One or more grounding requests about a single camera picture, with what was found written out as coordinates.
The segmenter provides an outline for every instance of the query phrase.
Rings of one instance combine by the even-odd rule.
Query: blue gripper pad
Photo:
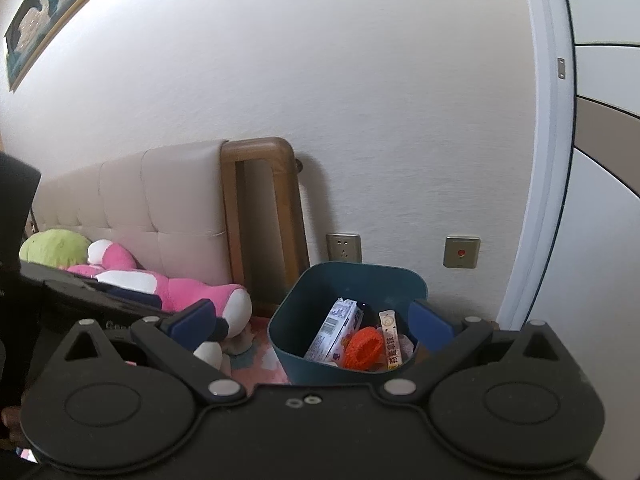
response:
[[[206,341],[216,329],[216,309],[211,300],[199,300],[165,319],[160,330],[189,352]]]
[[[409,331],[429,351],[437,352],[455,338],[462,324],[437,314],[426,300],[414,300],[409,305]]]

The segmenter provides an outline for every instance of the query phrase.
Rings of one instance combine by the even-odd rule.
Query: wall plate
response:
[[[477,236],[447,236],[442,264],[453,269],[475,269],[479,250]]]
[[[360,235],[328,233],[326,236],[326,250],[330,260],[357,264],[362,261]]]

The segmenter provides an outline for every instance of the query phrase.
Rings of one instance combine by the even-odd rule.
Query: door frame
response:
[[[575,57],[567,0],[528,0],[536,67],[536,131],[522,232],[497,322],[519,330],[556,238],[574,137]],[[564,78],[559,61],[564,59]]]

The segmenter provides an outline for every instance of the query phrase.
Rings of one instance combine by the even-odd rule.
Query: plush toy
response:
[[[162,310],[166,312],[180,312],[198,300],[211,300],[216,315],[223,317],[229,325],[227,338],[239,335],[249,322],[251,299],[241,285],[210,286],[191,278],[168,278],[151,270],[138,269],[129,251],[109,240],[92,243],[87,254],[87,265],[72,266],[68,270],[102,283],[155,294],[160,297]]]
[[[85,264],[91,242],[66,229],[49,229],[27,238],[20,248],[20,259],[57,269]]]

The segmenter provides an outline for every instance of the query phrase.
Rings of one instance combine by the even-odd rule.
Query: pink stuffed toy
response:
[[[102,283],[156,294],[166,312],[180,312],[198,300],[211,300],[216,315],[223,317],[229,325],[227,338],[241,333],[249,322],[251,299],[241,285],[211,286],[191,278],[168,278],[151,270],[138,269],[129,251],[109,240],[95,241],[87,252],[88,265],[76,265],[67,270]]]

